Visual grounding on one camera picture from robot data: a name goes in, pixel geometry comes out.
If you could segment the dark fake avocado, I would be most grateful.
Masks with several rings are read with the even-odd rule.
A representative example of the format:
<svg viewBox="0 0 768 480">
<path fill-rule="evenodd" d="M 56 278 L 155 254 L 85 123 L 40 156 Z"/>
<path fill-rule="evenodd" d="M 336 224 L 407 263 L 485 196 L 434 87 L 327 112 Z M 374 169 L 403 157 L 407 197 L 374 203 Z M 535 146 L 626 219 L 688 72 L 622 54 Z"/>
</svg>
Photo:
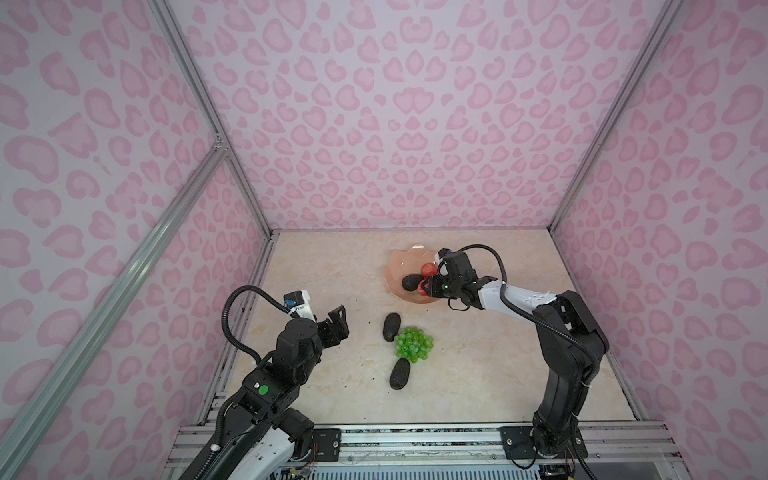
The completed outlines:
<svg viewBox="0 0 768 480">
<path fill-rule="evenodd" d="M 421 274 L 409 274 L 401 279 L 401 287 L 406 292 L 415 292 L 423 280 Z"/>
<path fill-rule="evenodd" d="M 399 358 L 390 374 L 389 386 L 393 390 L 402 390 L 408 383 L 411 363 L 406 358 Z"/>
<path fill-rule="evenodd" d="M 402 324 L 402 319 L 399 313 L 389 313 L 384 320 L 382 328 L 382 336 L 388 343 L 392 343 L 395 337 L 399 334 Z"/>
</svg>

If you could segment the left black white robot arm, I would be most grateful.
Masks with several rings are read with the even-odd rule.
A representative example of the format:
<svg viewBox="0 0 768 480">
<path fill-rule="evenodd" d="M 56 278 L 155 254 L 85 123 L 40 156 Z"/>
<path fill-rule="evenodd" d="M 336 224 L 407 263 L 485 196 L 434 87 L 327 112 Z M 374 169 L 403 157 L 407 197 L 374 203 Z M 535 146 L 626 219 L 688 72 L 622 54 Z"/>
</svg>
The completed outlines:
<svg viewBox="0 0 768 480">
<path fill-rule="evenodd" d="M 221 405 L 214 432 L 183 479 L 267 479 L 291 460 L 309 463 L 314 423 L 292 404 L 323 352 L 349 337 L 346 309 L 318 322 L 289 320 L 267 360 Z"/>
</svg>

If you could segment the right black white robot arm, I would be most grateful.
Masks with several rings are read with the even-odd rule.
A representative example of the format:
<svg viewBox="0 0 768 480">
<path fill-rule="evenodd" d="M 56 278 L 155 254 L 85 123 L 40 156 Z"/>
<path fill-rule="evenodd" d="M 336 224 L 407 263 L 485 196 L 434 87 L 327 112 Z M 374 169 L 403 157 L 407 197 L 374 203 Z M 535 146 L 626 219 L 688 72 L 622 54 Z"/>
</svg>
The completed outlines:
<svg viewBox="0 0 768 480">
<path fill-rule="evenodd" d="M 567 290 L 535 292 L 508 282 L 498 252 L 473 244 L 436 255 L 422 289 L 431 298 L 518 316 L 535 325 L 548 377 L 530 432 L 533 451 L 555 458 L 578 438 L 578 417 L 610 344 L 583 298 Z"/>
</svg>

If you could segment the green fake grape bunch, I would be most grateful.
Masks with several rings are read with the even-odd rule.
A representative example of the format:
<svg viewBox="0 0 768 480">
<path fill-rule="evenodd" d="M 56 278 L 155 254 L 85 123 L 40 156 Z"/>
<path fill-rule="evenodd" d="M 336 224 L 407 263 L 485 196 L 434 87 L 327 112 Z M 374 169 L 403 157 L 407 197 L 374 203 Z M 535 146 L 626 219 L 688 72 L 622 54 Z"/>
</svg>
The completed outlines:
<svg viewBox="0 0 768 480">
<path fill-rule="evenodd" d="M 434 339 L 422 329 L 407 327 L 394 339 L 395 355 L 410 363 L 425 361 L 434 348 Z"/>
</svg>

